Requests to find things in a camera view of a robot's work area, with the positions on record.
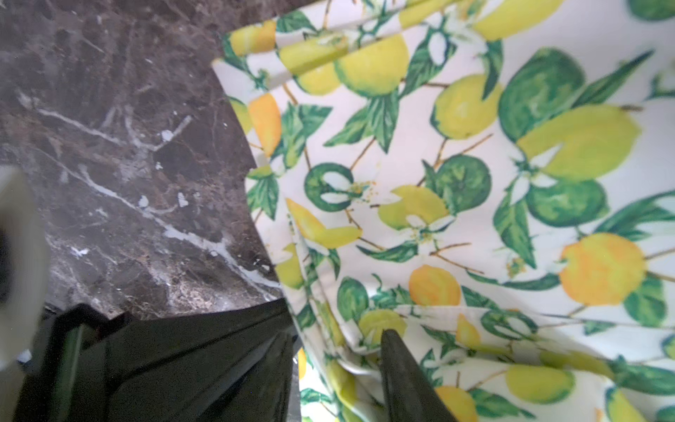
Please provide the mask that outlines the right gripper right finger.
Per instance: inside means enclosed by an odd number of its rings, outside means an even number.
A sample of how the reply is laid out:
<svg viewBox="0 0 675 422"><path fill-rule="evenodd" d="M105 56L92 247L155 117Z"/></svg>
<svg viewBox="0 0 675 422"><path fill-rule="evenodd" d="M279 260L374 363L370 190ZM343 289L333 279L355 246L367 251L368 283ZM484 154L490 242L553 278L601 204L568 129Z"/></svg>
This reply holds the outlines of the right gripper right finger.
<svg viewBox="0 0 675 422"><path fill-rule="evenodd" d="M380 369L388 421L456 421L394 330L382 333Z"/></svg>

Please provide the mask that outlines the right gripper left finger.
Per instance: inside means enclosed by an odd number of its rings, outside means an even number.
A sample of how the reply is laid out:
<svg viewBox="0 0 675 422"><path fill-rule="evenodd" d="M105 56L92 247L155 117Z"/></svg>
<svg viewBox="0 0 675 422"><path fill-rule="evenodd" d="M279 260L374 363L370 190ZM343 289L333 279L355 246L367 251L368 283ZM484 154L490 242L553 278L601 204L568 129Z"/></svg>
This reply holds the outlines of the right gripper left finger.
<svg viewBox="0 0 675 422"><path fill-rule="evenodd" d="M190 348L200 373L197 421L286 421L293 390L294 329L238 329Z"/></svg>

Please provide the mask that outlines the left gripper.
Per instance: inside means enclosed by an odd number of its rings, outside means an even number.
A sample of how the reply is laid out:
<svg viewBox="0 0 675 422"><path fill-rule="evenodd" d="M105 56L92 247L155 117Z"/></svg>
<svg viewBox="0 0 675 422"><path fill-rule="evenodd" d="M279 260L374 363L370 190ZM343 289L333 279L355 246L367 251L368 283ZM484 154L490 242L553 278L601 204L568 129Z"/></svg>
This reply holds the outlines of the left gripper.
<svg viewBox="0 0 675 422"><path fill-rule="evenodd" d="M81 354L114 332L105 356L108 421L198 420L274 341L295 340L283 300L131 322L129 312L108 318L84 303L61 312L46 309L12 419L67 421Z"/></svg>

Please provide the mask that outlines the lemon print skirt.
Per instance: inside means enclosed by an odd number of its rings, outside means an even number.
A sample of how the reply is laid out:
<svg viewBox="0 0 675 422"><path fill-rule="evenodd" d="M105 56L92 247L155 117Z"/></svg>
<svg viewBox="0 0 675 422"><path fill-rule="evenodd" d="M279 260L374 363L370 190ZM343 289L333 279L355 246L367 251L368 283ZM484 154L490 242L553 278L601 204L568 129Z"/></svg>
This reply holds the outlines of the lemon print skirt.
<svg viewBox="0 0 675 422"><path fill-rule="evenodd" d="M221 40L305 421L674 418L674 4L318 1Z"/></svg>

